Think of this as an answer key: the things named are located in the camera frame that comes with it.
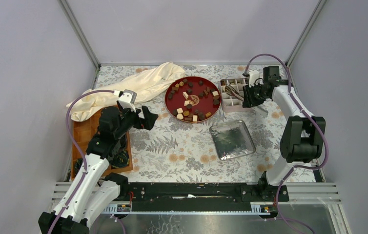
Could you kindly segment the silver metal tongs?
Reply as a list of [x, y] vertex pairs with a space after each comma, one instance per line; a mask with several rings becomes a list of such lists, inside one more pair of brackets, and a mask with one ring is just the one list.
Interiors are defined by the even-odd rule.
[[225, 93], [240, 101], [244, 101], [244, 98], [238, 93], [238, 91], [231, 85], [225, 86]]

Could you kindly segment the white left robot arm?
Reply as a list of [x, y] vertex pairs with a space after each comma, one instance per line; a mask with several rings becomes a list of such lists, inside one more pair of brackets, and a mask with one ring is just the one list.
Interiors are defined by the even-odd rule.
[[54, 210], [39, 217], [41, 233], [87, 234], [112, 200], [125, 199], [128, 179], [116, 173], [108, 174], [96, 193], [93, 190], [110, 159], [127, 145], [125, 134], [131, 128], [152, 130], [157, 118], [146, 106], [135, 111], [120, 105], [103, 108], [97, 132], [86, 149], [84, 165]]

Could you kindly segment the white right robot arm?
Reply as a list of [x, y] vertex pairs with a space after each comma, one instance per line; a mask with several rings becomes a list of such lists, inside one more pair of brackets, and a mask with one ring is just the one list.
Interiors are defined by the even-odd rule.
[[267, 66], [260, 74], [245, 70], [248, 83], [243, 87], [243, 107], [257, 107], [272, 100], [280, 107], [286, 118], [279, 149], [281, 156], [273, 168], [264, 172], [255, 193], [261, 200], [275, 201], [283, 193], [283, 183], [297, 168], [311, 169], [307, 164], [318, 159], [326, 143], [326, 121], [316, 117], [299, 100], [292, 86], [289, 70], [287, 79], [282, 79], [278, 66]]

